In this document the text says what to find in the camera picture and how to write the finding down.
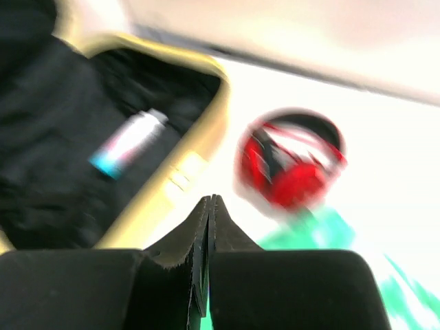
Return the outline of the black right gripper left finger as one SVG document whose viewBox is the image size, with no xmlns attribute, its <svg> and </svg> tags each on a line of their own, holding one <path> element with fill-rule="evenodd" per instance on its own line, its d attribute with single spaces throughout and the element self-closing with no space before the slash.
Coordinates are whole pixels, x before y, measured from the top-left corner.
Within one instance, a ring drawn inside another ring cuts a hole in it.
<svg viewBox="0 0 440 330">
<path fill-rule="evenodd" d="M 145 250 L 142 325 L 198 327 L 208 299 L 208 216 L 202 197 L 186 219 Z"/>
</svg>

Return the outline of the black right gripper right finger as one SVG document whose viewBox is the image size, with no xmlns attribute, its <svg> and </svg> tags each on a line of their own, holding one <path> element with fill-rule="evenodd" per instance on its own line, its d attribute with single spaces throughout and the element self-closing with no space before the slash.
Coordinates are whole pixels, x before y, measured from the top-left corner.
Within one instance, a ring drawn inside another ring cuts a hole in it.
<svg viewBox="0 0 440 330">
<path fill-rule="evenodd" d="M 208 215 L 210 251 L 263 251 L 232 219 L 221 195 L 212 195 Z"/>
</svg>

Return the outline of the green white tie-dye cloth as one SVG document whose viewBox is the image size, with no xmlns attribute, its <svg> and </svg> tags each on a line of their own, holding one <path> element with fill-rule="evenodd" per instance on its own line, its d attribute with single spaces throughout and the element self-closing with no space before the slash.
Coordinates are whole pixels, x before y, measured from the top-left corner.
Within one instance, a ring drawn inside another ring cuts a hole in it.
<svg viewBox="0 0 440 330">
<path fill-rule="evenodd" d="M 203 329 L 438 329 L 439 298 L 332 209 L 216 250 Z"/>
</svg>

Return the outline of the red black headphones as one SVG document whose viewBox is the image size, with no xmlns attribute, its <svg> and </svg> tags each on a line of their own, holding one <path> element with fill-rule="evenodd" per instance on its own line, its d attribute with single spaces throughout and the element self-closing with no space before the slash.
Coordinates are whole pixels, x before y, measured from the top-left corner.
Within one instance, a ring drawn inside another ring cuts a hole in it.
<svg viewBox="0 0 440 330">
<path fill-rule="evenodd" d="M 304 159 L 276 142 L 267 129 L 304 141 L 281 128 L 281 124 L 304 129 L 314 136 L 317 146 L 329 152 L 331 165 L 323 166 L 313 155 Z M 320 201 L 327 192 L 327 186 L 346 163 L 345 141 L 332 121 L 306 109 L 290 108 L 280 115 L 250 125 L 237 153 L 236 170 L 240 180 L 273 207 L 297 212 Z"/>
</svg>

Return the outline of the pink blue tube bottle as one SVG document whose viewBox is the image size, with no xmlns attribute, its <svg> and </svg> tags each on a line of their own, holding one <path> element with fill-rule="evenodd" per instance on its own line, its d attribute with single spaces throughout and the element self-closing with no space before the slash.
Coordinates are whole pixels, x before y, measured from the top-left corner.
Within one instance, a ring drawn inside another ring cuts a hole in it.
<svg viewBox="0 0 440 330">
<path fill-rule="evenodd" d="M 132 115 L 89 158 L 90 164 L 108 177 L 119 178 L 123 170 L 160 135 L 167 122 L 168 117 L 156 109 Z"/>
</svg>

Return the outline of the yellow suitcase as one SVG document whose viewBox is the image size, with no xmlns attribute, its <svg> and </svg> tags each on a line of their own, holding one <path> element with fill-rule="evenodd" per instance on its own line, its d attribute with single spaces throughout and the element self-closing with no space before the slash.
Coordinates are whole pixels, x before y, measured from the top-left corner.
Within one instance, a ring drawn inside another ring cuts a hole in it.
<svg viewBox="0 0 440 330">
<path fill-rule="evenodd" d="M 1 2 L 1 249 L 141 248 L 225 129 L 212 57 L 117 33 L 78 38 L 66 1 Z M 139 112 L 157 136 L 113 178 L 96 152 Z"/>
</svg>

